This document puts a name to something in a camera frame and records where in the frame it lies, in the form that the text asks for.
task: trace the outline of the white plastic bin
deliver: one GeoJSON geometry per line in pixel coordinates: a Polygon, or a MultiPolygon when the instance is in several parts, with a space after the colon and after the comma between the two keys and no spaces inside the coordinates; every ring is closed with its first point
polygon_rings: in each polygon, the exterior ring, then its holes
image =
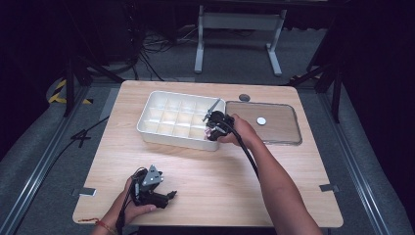
{"type": "MultiPolygon", "coordinates": [[[[205,138],[208,109],[218,98],[154,91],[150,94],[137,129],[143,140],[191,149],[216,151],[219,143],[205,138]]],[[[225,113],[220,99],[215,111],[225,113]]]]}

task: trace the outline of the hand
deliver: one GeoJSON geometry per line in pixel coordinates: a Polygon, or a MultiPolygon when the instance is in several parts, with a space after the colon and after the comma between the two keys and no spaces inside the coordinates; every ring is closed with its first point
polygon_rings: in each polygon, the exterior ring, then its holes
{"type": "MultiPolygon", "coordinates": [[[[246,120],[240,118],[238,115],[232,115],[232,118],[234,118],[235,120],[235,130],[241,136],[245,146],[247,146],[248,149],[251,149],[254,145],[254,142],[256,142],[257,140],[262,142],[259,136],[257,136],[254,128],[246,120]]],[[[236,146],[240,146],[238,140],[236,139],[233,133],[230,133],[226,136],[220,136],[219,138],[217,138],[217,141],[220,143],[233,143],[236,146]]]]}
{"type": "MultiPolygon", "coordinates": [[[[124,190],[116,197],[113,205],[110,207],[108,212],[101,219],[105,224],[115,230],[116,220],[118,219],[119,212],[121,211],[124,199],[128,194],[128,189],[131,184],[131,177],[129,177],[125,183],[124,190]]],[[[127,203],[131,201],[131,196],[128,196],[127,203]]],[[[136,207],[134,203],[128,203],[125,208],[125,225],[129,224],[135,217],[141,214],[152,212],[156,209],[155,205],[145,205],[136,207]]],[[[95,226],[92,234],[106,234],[106,229],[101,226],[95,226]]]]}

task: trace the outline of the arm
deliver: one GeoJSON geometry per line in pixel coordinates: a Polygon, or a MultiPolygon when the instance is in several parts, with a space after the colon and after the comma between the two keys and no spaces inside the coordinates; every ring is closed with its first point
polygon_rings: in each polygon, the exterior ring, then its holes
{"type": "MultiPolygon", "coordinates": [[[[131,177],[128,178],[127,182],[125,183],[124,190],[116,197],[113,205],[101,219],[110,229],[116,231],[115,224],[116,220],[118,219],[119,212],[121,211],[122,204],[124,199],[128,193],[129,186],[131,184],[131,177]]],[[[125,225],[130,223],[136,216],[152,212],[156,209],[154,205],[145,205],[136,207],[133,203],[129,203],[127,208],[125,209],[125,225]]],[[[104,226],[95,226],[94,230],[92,230],[91,235],[112,235],[110,230],[105,228],[104,226]]]]}
{"type": "MultiPolygon", "coordinates": [[[[277,234],[321,234],[287,171],[275,160],[247,121],[237,115],[232,117],[236,131],[254,156],[262,198],[277,234]]],[[[239,145],[233,134],[219,137],[218,141],[239,145]]]]}

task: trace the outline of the dark curtain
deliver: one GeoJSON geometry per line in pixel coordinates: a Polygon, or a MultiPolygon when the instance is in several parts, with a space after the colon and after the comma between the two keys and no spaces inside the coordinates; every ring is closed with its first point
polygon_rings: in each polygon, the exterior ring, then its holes
{"type": "Polygon", "coordinates": [[[415,2],[365,0],[353,5],[351,13],[337,16],[315,64],[333,62],[342,54],[347,93],[415,227],[415,2]]]}
{"type": "Polygon", "coordinates": [[[46,91],[63,71],[62,39],[41,1],[0,7],[0,157],[48,108],[46,91]]]}

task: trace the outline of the gripper camera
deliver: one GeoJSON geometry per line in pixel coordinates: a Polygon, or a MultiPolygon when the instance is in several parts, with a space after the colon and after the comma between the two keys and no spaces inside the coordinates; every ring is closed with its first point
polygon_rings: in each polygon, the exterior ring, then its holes
{"type": "Polygon", "coordinates": [[[155,193],[154,190],[163,181],[161,175],[162,172],[157,171],[153,164],[148,170],[140,168],[134,173],[130,195],[135,206],[151,204],[162,209],[167,207],[168,201],[174,198],[177,191],[171,191],[167,195],[155,193]]]}
{"type": "Polygon", "coordinates": [[[224,114],[221,111],[214,111],[214,108],[219,103],[220,99],[217,99],[210,109],[207,110],[207,114],[203,121],[207,119],[206,136],[210,141],[216,141],[220,136],[226,136],[232,132],[232,128],[235,120],[224,114]]]}

